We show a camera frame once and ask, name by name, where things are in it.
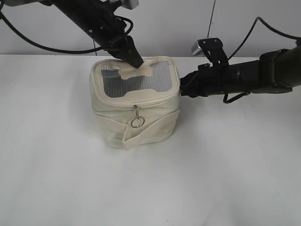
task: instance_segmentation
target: fabric handle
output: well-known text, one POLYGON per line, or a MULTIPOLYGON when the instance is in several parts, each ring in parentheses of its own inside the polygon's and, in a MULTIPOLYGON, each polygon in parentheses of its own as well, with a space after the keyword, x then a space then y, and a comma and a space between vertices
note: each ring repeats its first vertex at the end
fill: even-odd
POLYGON ((145 130, 143 130, 140 134, 138 134, 135 137, 130 137, 130 126, 127 124, 120 123, 118 121, 114 121, 112 119, 108 119, 99 115, 96 115, 97 123, 100 127, 110 129, 112 131, 118 132, 118 133, 124 133, 122 144, 123 147, 126 150, 129 150, 133 147, 136 147, 143 143, 143 141, 151 137, 152 135, 159 132, 163 127, 170 127, 171 130, 173 129, 175 122, 178 118, 180 110, 177 110, 175 112, 172 112, 157 121, 153 122, 151 125, 149 125, 145 130))

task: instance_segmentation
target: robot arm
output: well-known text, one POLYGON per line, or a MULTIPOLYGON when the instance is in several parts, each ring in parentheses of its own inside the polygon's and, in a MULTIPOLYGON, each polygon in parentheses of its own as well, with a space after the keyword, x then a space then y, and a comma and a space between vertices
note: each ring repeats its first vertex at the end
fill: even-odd
POLYGON ((263 54, 259 60, 229 65, 218 39, 198 40, 198 48, 212 63, 199 65, 198 70, 181 79, 181 95, 207 97, 225 95, 224 103, 251 93, 288 93, 301 85, 301 45, 263 54), (228 100, 228 94, 240 93, 228 100))
POLYGON ((113 57, 136 68, 143 63, 132 37, 128 35, 133 23, 129 19, 114 15, 120 6, 135 8, 139 4, 138 0, 6 0, 5 4, 18 6, 33 2, 55 5, 113 57), (131 23, 127 32, 125 21, 131 23))

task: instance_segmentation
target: zipper pull ring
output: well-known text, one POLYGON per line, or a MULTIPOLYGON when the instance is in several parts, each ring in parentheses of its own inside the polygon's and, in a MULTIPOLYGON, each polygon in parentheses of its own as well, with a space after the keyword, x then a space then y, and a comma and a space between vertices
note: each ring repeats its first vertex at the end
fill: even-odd
POLYGON ((144 125, 145 119, 142 116, 139 116, 139 106, 134 105, 134 109, 135 109, 135 118, 132 120, 131 126, 136 129, 144 125))

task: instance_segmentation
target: cream canvas bag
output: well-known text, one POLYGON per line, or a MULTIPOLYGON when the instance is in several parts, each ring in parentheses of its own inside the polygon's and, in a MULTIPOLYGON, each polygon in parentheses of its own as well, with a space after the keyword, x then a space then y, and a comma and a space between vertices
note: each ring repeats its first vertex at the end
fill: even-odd
POLYGON ((168 57, 146 58, 139 69, 114 59, 95 63, 92 109, 107 144, 130 149, 169 138, 179 114, 179 86, 168 57))

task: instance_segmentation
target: white table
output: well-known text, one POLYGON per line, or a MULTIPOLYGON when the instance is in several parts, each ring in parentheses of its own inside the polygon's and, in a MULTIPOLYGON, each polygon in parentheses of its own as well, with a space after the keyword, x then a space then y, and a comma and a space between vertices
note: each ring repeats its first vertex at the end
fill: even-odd
MULTIPOLYGON (((102 59, 0 56, 0 225, 301 225, 300 88, 182 97, 170 139, 123 151, 91 111, 102 59)), ((181 76, 205 62, 174 59, 181 76)))

